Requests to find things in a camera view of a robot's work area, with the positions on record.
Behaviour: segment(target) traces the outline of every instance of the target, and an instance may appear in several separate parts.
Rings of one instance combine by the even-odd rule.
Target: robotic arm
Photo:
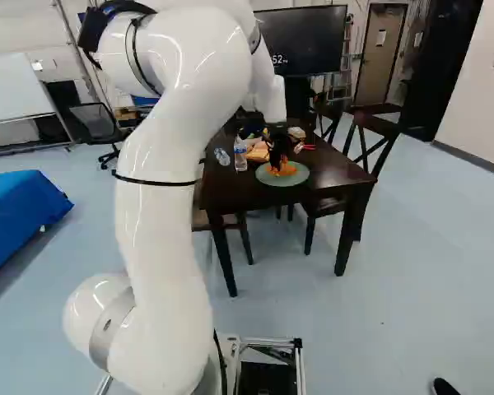
[[[198,158],[250,93],[286,119],[284,84],[247,0],[106,2],[79,44],[120,89],[161,100],[124,143],[115,227],[128,276],[100,275],[68,299],[71,343],[141,394],[188,395],[212,346],[212,310],[194,259]]]

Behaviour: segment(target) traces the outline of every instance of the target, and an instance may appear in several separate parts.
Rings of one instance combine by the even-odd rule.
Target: black monitor
[[[303,77],[338,72],[347,6],[296,7],[255,12],[275,72]]]

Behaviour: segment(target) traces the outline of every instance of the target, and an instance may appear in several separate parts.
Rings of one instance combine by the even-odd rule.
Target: dark wooden table
[[[307,142],[316,145],[315,151],[302,151],[290,158],[310,170],[310,177],[294,187],[277,188],[260,183],[254,171],[257,165],[236,172],[234,167],[234,133],[221,130],[208,144],[203,172],[200,207],[207,211],[212,235],[220,258],[227,289],[232,297],[238,295],[231,255],[222,227],[224,214],[246,212],[276,206],[286,206],[309,199],[344,196],[348,200],[343,228],[338,246],[335,273],[341,276],[346,268],[353,241],[360,240],[364,213],[376,178],[367,174],[327,142],[306,130]],[[214,150],[224,149],[231,157],[231,164],[222,166]]]

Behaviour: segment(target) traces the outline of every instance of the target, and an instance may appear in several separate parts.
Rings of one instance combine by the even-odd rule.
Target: green plate
[[[307,180],[310,176],[310,170],[301,163],[289,162],[296,167],[296,173],[293,175],[286,175],[284,177],[277,177],[268,172],[271,167],[270,163],[261,165],[256,169],[256,178],[262,184],[270,185],[272,187],[292,187],[298,185]]]

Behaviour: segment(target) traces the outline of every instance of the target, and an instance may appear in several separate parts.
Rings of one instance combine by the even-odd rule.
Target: gray floor
[[[102,377],[68,345],[61,312],[84,278],[123,266],[114,181],[96,168],[104,151],[0,158],[0,172],[40,169],[76,203],[0,271],[0,394],[90,395]],[[252,213],[254,267],[236,232],[229,234],[235,300],[216,258],[205,258],[208,235],[195,235],[219,330],[302,337],[310,395],[422,395],[438,374],[465,395],[494,394],[494,175],[401,137],[370,201],[362,242],[337,278],[341,222],[322,221],[305,257],[300,216],[289,224],[271,211]]]

